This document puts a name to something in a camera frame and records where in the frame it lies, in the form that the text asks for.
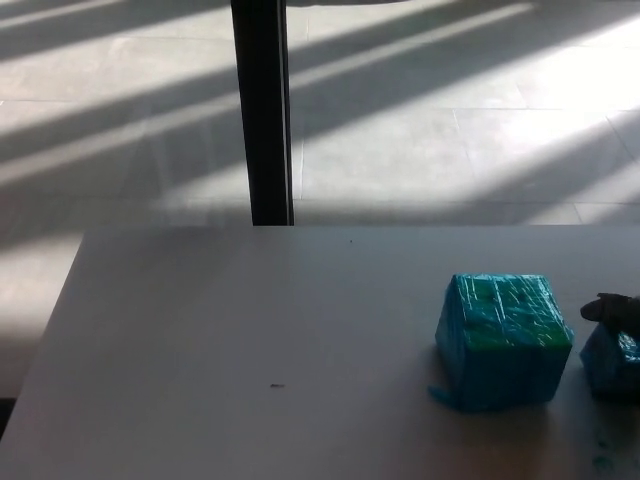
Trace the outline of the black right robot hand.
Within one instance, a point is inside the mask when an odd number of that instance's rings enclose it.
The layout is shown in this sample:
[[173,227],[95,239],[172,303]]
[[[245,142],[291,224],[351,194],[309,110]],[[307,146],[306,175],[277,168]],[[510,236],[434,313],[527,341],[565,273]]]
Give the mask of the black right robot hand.
[[580,308],[583,319],[604,325],[613,332],[639,337],[639,298],[615,293],[598,293]]

